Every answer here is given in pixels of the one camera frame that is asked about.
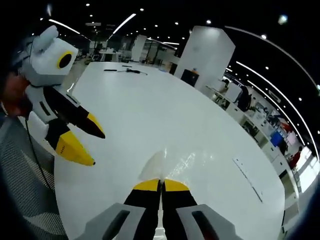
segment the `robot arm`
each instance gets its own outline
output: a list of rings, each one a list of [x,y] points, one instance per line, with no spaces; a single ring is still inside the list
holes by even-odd
[[[27,42],[20,55],[19,59],[23,60],[19,71],[29,81],[25,95],[32,108],[26,116],[29,116],[28,122],[39,124],[39,131],[58,155],[92,166],[94,160],[67,124],[102,139],[105,134],[96,118],[61,87],[78,49],[57,38],[58,35],[55,26],[49,27],[33,41]]]

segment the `person in red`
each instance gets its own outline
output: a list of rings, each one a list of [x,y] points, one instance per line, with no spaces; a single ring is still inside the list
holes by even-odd
[[[297,165],[297,162],[300,159],[301,151],[302,151],[302,146],[299,147],[299,150],[296,152],[296,154],[292,157],[291,161],[289,162],[289,166],[291,170]]]

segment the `desk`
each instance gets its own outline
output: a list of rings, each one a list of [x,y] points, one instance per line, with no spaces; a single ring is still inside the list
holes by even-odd
[[[255,141],[218,105],[169,73],[133,63],[132,69],[148,75],[103,71],[122,70],[121,65],[90,63],[73,91],[106,139],[71,126],[96,165],[55,159],[56,200],[68,237],[78,237],[89,220],[123,203],[147,161],[167,148],[172,157],[165,162],[165,177],[185,183],[198,204],[232,222],[244,240],[276,240],[284,187]],[[263,203],[233,158],[246,164]]]
[[[118,58],[119,52],[114,52],[113,49],[101,50],[101,51],[99,51],[99,54],[102,55],[101,59],[100,59],[100,62],[104,62],[105,61],[107,54],[111,54],[112,55],[112,62],[119,62],[119,58]]]

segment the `white robot body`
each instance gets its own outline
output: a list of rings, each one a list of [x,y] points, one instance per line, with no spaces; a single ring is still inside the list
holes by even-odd
[[[30,54],[22,62],[21,72],[33,86],[62,84],[70,72],[78,49],[57,36],[57,28],[51,26],[27,46]]]

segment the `tabletop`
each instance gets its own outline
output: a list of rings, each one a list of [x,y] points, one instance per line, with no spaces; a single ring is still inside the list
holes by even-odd
[[[104,71],[126,67],[92,62],[73,90],[96,116],[106,138],[71,126],[96,164],[55,159],[56,200],[69,239],[81,235],[86,223],[112,204],[123,203],[133,186],[159,174],[155,168],[160,168],[163,177],[186,184],[198,204],[207,204],[232,222],[242,239],[276,240],[284,214],[284,187],[254,140],[182,80],[153,67],[125,65],[147,75]]]

